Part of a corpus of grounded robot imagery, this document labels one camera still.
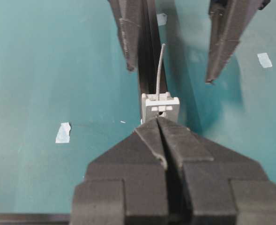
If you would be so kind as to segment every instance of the teal table surface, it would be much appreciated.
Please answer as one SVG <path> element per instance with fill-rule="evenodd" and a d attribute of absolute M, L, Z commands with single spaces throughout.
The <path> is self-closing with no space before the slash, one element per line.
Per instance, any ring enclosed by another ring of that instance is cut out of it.
<path fill-rule="evenodd" d="M 209 0 L 157 0 L 179 122 L 258 160 L 276 182 L 276 1 L 258 12 L 214 86 Z M 258 53 L 273 67 L 263 68 Z M 88 163 L 140 124 L 106 0 L 0 0 L 0 212 L 69 213 Z M 62 122 L 70 143 L 56 144 Z"/>

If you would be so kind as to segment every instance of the gray wire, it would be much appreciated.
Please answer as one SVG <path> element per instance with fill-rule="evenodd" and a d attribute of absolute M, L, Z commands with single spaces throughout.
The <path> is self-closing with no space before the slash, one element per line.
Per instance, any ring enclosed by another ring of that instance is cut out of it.
<path fill-rule="evenodd" d="M 158 68 L 157 68 L 157 90 L 156 90 L 157 101 L 160 100 L 161 72 L 162 72 L 163 55 L 164 55 L 165 46 L 166 44 L 162 44 L 160 61 L 158 63 Z"/>

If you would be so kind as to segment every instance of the white tape piece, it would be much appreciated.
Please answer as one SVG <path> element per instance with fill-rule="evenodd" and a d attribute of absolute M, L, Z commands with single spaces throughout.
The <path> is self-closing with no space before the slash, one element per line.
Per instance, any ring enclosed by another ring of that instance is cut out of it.
<path fill-rule="evenodd" d="M 270 68 L 272 67 L 272 62 L 268 56 L 267 53 L 260 53 L 258 54 L 258 58 L 260 61 L 260 64 L 263 68 Z"/>
<path fill-rule="evenodd" d="M 69 143 L 70 142 L 70 130 L 71 126 L 67 123 L 61 123 L 57 137 L 55 139 L 56 143 Z"/>
<path fill-rule="evenodd" d="M 166 25 L 167 23 L 167 15 L 165 13 L 157 14 L 157 23 L 159 26 Z"/>

